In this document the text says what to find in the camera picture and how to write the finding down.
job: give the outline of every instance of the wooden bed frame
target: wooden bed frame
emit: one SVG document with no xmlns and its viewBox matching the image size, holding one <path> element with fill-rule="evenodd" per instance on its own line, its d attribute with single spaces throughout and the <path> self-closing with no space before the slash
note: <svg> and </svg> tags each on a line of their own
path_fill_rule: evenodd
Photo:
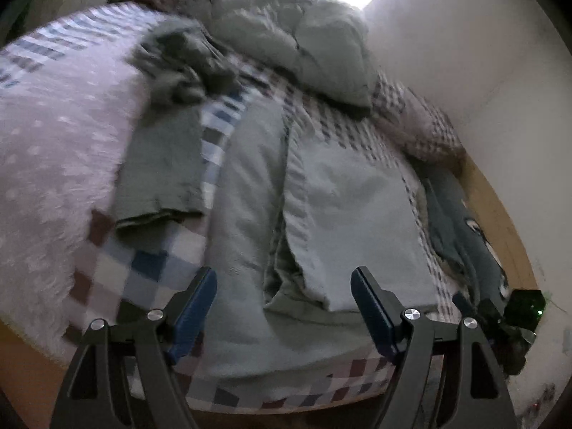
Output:
<svg viewBox="0 0 572 429">
<path fill-rule="evenodd" d="M 467 158 L 459 173 L 468 204 L 485 235 L 497 251 L 511 287 L 536 289 L 526 250 L 502 203 L 473 160 Z M 49 427 L 51 412 L 65 368 L 50 361 L 0 322 L 0 389 L 29 429 Z M 288 415 L 223 415 L 193 412 L 201 427 L 248 428 L 347 428 L 367 427 L 379 397 L 326 410 Z"/>
</svg>

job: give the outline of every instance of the bed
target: bed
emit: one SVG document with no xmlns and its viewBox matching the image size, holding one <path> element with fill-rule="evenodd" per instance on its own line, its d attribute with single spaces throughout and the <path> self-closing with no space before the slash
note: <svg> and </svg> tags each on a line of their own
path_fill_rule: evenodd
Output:
<svg viewBox="0 0 572 429">
<path fill-rule="evenodd" d="M 107 211 L 115 171 L 148 96 L 144 78 L 125 58 L 141 35 L 166 17 L 134 3 L 92 8 L 54 21 L 1 53 L 0 313 L 32 347 L 61 364 L 69 361 L 74 341 L 93 318 L 117 319 L 122 303 L 141 310 L 160 306 L 176 291 L 147 282 L 134 299 L 122 295 L 127 280 L 120 286 L 113 276 L 94 280 L 96 272 L 132 265 L 135 256 L 117 257 L 106 245 L 113 232 Z M 367 120 L 348 125 L 344 114 L 300 91 L 275 70 L 241 55 L 235 63 L 266 98 L 304 108 L 331 140 L 367 150 L 374 161 L 385 160 L 400 170 L 437 290 L 434 318 L 458 321 L 451 300 L 458 286 L 443 273 L 428 243 L 421 187 L 404 154 Z M 381 78 L 378 84 L 376 98 L 384 103 L 388 83 Z M 228 115 L 228 107 L 225 100 L 213 104 L 211 117 Z M 214 125 L 204 126 L 203 141 L 220 144 L 207 135 L 225 139 Z M 202 224 L 181 224 L 181 239 L 205 237 Z M 104 259 L 100 256 L 105 250 L 109 264 L 101 269 L 97 260 Z M 186 261 L 198 265 L 202 253 L 196 256 Z M 229 393 L 216 381 L 192 379 L 201 357 L 199 346 L 193 355 L 178 369 L 188 403 L 191 409 L 218 413 L 291 413 L 347 404 L 383 393 L 391 376 L 387 360 L 371 346 L 359 357 L 331 365 L 322 377 L 285 398 L 264 401 L 248 392 Z"/>
</svg>

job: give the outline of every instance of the white wall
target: white wall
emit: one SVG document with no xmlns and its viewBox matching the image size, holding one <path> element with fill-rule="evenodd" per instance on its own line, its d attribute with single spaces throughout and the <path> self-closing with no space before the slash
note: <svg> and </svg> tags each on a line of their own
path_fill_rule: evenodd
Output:
<svg viewBox="0 0 572 429">
<path fill-rule="evenodd" d="M 380 67 L 450 114 L 552 295 L 511 379 L 520 413 L 572 372 L 572 56 L 534 0 L 374 0 L 365 11 Z"/>
</svg>

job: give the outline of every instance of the metal pivot bolt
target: metal pivot bolt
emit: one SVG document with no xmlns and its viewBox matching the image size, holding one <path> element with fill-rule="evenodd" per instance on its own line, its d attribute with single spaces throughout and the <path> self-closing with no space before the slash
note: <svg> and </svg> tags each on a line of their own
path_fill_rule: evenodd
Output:
<svg viewBox="0 0 572 429">
<path fill-rule="evenodd" d="M 150 321 L 158 321 L 163 318 L 163 312 L 160 309 L 152 309 L 147 313 L 147 319 Z"/>
<path fill-rule="evenodd" d="M 405 310 L 405 317 L 411 321 L 415 321 L 421 317 L 421 313 L 415 308 L 408 308 Z"/>
<path fill-rule="evenodd" d="M 477 326 L 479 325 L 477 320 L 472 317 L 466 317 L 465 319 L 463 319 L 463 324 L 467 326 L 469 329 L 476 329 Z"/>
<path fill-rule="evenodd" d="M 103 329 L 104 326 L 105 326 L 105 321 L 102 319 L 94 319 L 92 323 L 89 325 L 89 327 L 94 331 L 99 331 L 100 329 Z"/>
</svg>

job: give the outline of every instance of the checkered bedsheet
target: checkered bedsheet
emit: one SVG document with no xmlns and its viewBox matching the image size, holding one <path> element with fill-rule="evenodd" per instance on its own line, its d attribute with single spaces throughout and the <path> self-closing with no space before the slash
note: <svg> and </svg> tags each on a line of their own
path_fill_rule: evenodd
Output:
<svg viewBox="0 0 572 429">
<path fill-rule="evenodd" d="M 0 87 L 16 84 L 25 73 L 39 69 L 49 59 L 61 58 L 70 50 L 112 43 L 123 34 L 142 32 L 165 17 L 138 5 L 123 3 L 89 9 L 55 21 L 18 39 L 0 53 Z M 422 224 L 425 216 L 420 183 L 403 153 L 374 126 L 379 116 L 400 107 L 404 87 L 381 75 L 374 92 L 373 116 L 356 122 L 328 103 L 301 91 L 265 65 L 240 55 L 234 55 L 233 61 L 247 88 L 240 95 L 222 97 L 207 104 L 202 111 L 202 152 L 207 169 L 202 186 L 207 210 L 212 207 L 225 144 L 251 97 L 262 94 L 273 98 L 284 105 L 285 110 L 304 108 L 322 139 L 334 140 L 342 147 L 359 151 L 368 159 L 401 171 L 419 227 L 419 243 L 437 288 L 438 312 L 433 319 L 458 321 L 460 316 L 451 301 L 458 287 L 444 275 L 428 243 Z M 438 111 L 433 117 L 435 133 L 421 144 L 424 153 L 439 152 L 447 147 L 454 149 L 456 134 L 447 118 Z M 410 146 L 421 149 L 414 143 Z M 173 221 L 167 228 L 161 250 L 152 254 L 133 250 L 119 242 L 113 235 L 113 220 L 105 214 L 105 209 L 94 209 L 88 238 L 77 254 L 75 284 L 66 303 L 70 317 L 67 338 L 77 341 L 81 332 L 97 317 L 113 324 L 138 318 L 149 308 L 163 307 L 174 292 L 188 286 L 201 265 L 207 227 L 208 214 L 202 218 Z M 198 410 L 226 413 L 281 413 L 348 403 L 384 391 L 393 371 L 372 346 L 361 359 L 333 366 L 322 379 L 309 383 L 285 399 L 258 401 L 249 395 L 231 394 L 214 381 L 193 378 L 200 354 L 199 338 L 191 355 L 176 369 L 189 405 Z M 134 371 L 132 384 L 136 391 L 140 384 Z"/>
</svg>

